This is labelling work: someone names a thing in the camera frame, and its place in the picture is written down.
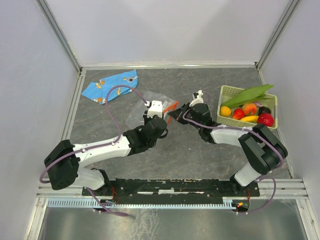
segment clear plastic bag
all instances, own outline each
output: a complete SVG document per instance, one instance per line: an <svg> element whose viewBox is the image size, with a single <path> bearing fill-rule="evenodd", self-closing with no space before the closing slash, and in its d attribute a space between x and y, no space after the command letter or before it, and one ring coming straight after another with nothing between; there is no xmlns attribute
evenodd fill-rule
<svg viewBox="0 0 320 240"><path fill-rule="evenodd" d="M167 110L168 108L170 108L171 106L173 107L172 109L175 109L176 105L177 105L177 101L161 94L161 93L156 93L156 92L152 92L152 91L147 91L143 97L145 98L145 100L147 101L161 101L162 102L162 111ZM140 99L132 108L132 111L129 113L129 116L126 118L125 123L127 124L127 126L130 129L134 129L138 126L144 125L144 112L147 109L147 107L145 106L145 103ZM166 121L168 121L168 119L170 118L167 113L169 111L166 111L164 113L164 119Z"/></svg>

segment basket of fruit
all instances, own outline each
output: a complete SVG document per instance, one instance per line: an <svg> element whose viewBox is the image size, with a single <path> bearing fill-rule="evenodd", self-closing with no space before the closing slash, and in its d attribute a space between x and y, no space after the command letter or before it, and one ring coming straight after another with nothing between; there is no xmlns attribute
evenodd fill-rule
<svg viewBox="0 0 320 240"><path fill-rule="evenodd" d="M271 130L278 127L277 96L267 94L273 85L265 84L248 89L223 85L220 91L217 123L235 127L265 124Z"/></svg>

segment blue cloth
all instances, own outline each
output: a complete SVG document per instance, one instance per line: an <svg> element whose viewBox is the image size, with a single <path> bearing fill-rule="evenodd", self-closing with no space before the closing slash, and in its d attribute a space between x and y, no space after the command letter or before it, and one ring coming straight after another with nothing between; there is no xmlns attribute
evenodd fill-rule
<svg viewBox="0 0 320 240"><path fill-rule="evenodd" d="M101 78L99 82L91 82L89 86L82 92L82 95L99 104L105 104L109 90L116 85L128 85L132 88L135 88L138 85L137 71L132 70ZM128 94L130 92L132 92L132 90L127 87L118 87L110 93L108 102L122 94Z"/></svg>

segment basket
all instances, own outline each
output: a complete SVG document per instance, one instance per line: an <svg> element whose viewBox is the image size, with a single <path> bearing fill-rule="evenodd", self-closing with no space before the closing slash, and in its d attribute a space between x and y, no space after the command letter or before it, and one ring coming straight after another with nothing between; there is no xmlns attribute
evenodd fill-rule
<svg viewBox="0 0 320 240"><path fill-rule="evenodd" d="M221 87L220 91L220 97L219 97L219 103L218 103L218 111L217 111L217 118L216 122L228 126L234 126L234 127L254 127L257 125L256 123L252 122L245 122L240 120L232 119L231 117L224 117L220 116L220 106L224 102L228 101L229 99L236 96L238 93L240 93L243 88L233 87L233 86L227 86L223 85ZM268 128L270 130L275 130L278 128L278 98L275 95L272 94L265 94L267 98L271 99L265 99L265 100L259 100L259 103L264 105L265 107L268 107L271 110L271 115L274 118L274 124L273 126L269 126Z"/></svg>

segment white wall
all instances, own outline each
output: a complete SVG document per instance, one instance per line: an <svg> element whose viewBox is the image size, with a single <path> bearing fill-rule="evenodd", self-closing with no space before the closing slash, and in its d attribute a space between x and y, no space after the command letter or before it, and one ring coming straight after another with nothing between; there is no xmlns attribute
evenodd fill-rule
<svg viewBox="0 0 320 240"><path fill-rule="evenodd" d="M83 67L259 60L289 0L47 0Z"/></svg>
<svg viewBox="0 0 320 240"><path fill-rule="evenodd" d="M21 240L77 73L34 0L0 7L0 239Z"/></svg>
<svg viewBox="0 0 320 240"><path fill-rule="evenodd" d="M303 0L262 68L279 101L279 129L320 220L320 1Z"/></svg>

